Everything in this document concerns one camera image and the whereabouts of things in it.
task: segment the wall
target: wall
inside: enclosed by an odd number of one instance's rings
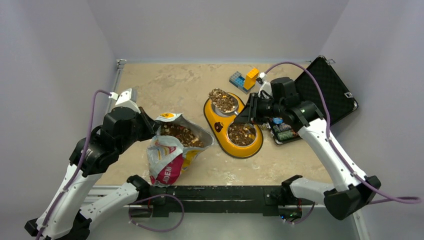
[[[381,189],[424,197],[424,2],[349,1],[321,53],[359,102],[333,128]],[[371,239],[423,239],[424,205],[383,203],[363,210]]]
[[[88,0],[118,58],[276,62],[315,58],[349,0]]]
[[[3,0],[0,26],[0,238],[33,239],[24,224],[59,187],[116,62],[86,0]]]

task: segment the bag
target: bag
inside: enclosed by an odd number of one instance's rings
[[[201,152],[214,144],[214,138],[205,129],[185,119],[182,113],[163,113],[155,120],[188,128],[203,143],[203,147],[184,147],[176,137],[161,135],[163,124],[157,130],[147,148],[149,175],[153,186],[168,187],[177,181]]]

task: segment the yellow pet feeder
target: yellow pet feeder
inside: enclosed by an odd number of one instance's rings
[[[204,117],[212,129],[219,146],[226,154],[238,159],[250,158],[261,149],[262,144],[264,143],[264,136],[257,125],[252,125],[250,130],[254,131],[255,139],[250,145],[239,146],[230,140],[228,136],[229,126],[233,124],[234,118],[236,118],[239,111],[245,107],[245,104],[235,94],[230,92],[228,92],[228,94],[234,97],[238,103],[233,112],[223,113],[219,111],[212,103],[211,99],[208,98],[203,107]]]

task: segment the open case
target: open case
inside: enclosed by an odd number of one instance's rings
[[[306,69],[315,77],[321,88],[330,113],[331,125],[358,109],[358,102],[323,55],[318,56]],[[302,72],[294,82],[300,99],[315,103],[326,117],[320,95],[310,77]],[[277,145],[301,139],[290,126],[279,119],[270,119],[267,127]]]

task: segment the floor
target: floor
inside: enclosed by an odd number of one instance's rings
[[[188,120],[211,132],[203,114],[208,93],[214,88],[238,95],[244,102],[248,95],[229,82],[236,71],[246,75],[252,68],[261,72],[271,64],[126,64],[117,92],[136,88],[137,104],[155,119],[161,113],[183,113]],[[301,73],[292,65],[278,66],[268,79]],[[177,180],[175,185],[280,185],[293,175],[331,183],[330,176],[312,149],[303,140],[277,146],[267,131],[262,149],[253,157],[237,159],[226,155],[218,144],[202,152]],[[138,142],[111,165],[98,185],[121,185],[131,175],[149,180],[146,148],[150,141]]]

